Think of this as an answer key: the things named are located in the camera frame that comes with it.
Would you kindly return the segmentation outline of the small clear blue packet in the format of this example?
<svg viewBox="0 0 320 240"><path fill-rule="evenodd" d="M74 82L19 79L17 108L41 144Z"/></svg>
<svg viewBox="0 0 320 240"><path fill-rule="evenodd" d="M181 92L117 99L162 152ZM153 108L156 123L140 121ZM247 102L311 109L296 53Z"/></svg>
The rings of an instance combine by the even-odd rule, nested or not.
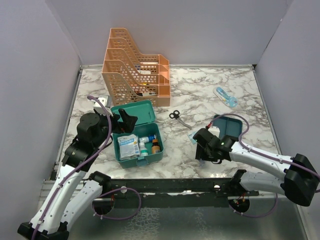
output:
<svg viewBox="0 0 320 240"><path fill-rule="evenodd" d="M199 160L199 166L202 167L205 165L205 161L204 160Z"/></svg>

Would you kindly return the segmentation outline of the teal plastic medicine box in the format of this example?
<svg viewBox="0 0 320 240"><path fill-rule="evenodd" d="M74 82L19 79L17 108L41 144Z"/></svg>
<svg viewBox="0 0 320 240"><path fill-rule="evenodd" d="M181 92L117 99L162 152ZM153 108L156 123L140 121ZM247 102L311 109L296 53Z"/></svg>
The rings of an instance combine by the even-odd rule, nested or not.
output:
<svg viewBox="0 0 320 240"><path fill-rule="evenodd" d="M135 124L135 127L132 133L113 133L113 145L114 145L114 152L115 158L118 163L121 165L122 168L132 168L132 167L140 167L146 166L148 164L158 162L163 158L164 154L164 146L162 143L161 135L159 132L158 125L155 123L155 112L152 106L152 102L150 100L143 100L139 102L132 102L128 104L118 105L111 108L111 112L114 115L119 115L118 110L125 109L128 115L138 117L138 120ZM139 138L146 137L150 135L156 135L156 139L158 139L161 152L152 154L152 142L145 143L145 147L148 150L147 156L140 156L138 155L135 158L120 160L120 151L119 151L119 144L118 138L121 136L129 136L129 135L136 135L138 137L138 144Z"/></svg>

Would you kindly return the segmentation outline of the white blue bandage roll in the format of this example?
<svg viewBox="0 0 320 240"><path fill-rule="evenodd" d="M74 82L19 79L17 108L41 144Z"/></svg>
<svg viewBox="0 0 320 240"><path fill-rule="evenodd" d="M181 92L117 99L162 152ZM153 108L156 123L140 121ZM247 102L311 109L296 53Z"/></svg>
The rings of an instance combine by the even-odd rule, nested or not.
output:
<svg viewBox="0 0 320 240"><path fill-rule="evenodd" d="M148 135L148 136L140 137L139 142L140 143L149 143L149 142L152 142L153 140L155 140L156 138L157 138L157 136L155 134Z"/></svg>

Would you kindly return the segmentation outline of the teal divided tray insert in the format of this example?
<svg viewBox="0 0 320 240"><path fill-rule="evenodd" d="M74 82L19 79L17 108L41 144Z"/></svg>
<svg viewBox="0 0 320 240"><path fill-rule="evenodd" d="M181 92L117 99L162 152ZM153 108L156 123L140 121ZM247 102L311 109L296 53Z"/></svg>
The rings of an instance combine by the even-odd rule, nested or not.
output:
<svg viewBox="0 0 320 240"><path fill-rule="evenodd" d="M219 139L222 139L225 135L238 138L243 130L243 122L239 119L222 116L214 120L213 126L219 128Z"/></svg>

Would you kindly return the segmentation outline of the amber medicine bottle orange cap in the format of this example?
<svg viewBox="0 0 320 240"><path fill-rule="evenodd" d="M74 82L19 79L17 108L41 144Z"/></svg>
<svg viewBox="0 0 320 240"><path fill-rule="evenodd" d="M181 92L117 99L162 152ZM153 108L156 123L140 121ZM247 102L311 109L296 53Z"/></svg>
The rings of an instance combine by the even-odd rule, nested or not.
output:
<svg viewBox="0 0 320 240"><path fill-rule="evenodd" d="M152 152L152 154L157 154L157 153L161 152L161 147L159 145L159 141L156 138L152 140L151 152Z"/></svg>

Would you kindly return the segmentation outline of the black handled scissors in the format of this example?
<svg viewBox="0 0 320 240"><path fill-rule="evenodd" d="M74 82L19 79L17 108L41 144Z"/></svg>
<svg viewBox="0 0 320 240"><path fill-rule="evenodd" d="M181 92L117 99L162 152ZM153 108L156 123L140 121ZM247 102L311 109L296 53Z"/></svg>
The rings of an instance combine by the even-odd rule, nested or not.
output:
<svg viewBox="0 0 320 240"><path fill-rule="evenodd" d="M172 113L170 113L170 114L169 114L169 117L170 117L171 119L177 120L182 126L188 128L188 129L190 129L190 130L193 129L190 125L186 124L183 120L181 120L181 118L180 118L180 112L179 112L178 110L174 110Z"/></svg>

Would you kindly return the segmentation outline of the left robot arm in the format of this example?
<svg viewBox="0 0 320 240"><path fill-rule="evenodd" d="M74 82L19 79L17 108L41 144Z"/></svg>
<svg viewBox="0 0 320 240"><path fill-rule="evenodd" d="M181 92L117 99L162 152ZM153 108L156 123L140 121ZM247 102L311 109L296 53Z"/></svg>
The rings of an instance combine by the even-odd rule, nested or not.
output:
<svg viewBox="0 0 320 240"><path fill-rule="evenodd" d="M109 176L96 171L72 196L93 161L108 146L112 134L132 133L140 118L141 114L129 115L124 108L117 113L94 111L81 116L53 187L36 215L20 224L18 234L27 240L66 240L74 221L95 198L121 191L120 187L112 187Z"/></svg>

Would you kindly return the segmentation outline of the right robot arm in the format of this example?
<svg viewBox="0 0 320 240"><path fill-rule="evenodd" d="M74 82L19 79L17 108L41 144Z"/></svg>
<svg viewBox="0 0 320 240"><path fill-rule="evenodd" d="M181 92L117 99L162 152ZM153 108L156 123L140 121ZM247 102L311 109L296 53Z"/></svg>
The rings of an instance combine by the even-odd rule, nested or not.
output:
<svg viewBox="0 0 320 240"><path fill-rule="evenodd" d="M244 144L234 136L225 135L220 139L207 128L201 128L192 138L211 162L228 160L261 171L245 171L240 178L231 181L229 189L234 195L240 196L246 191L270 192L284 195L297 205L310 206L320 176L306 156L273 154Z"/></svg>

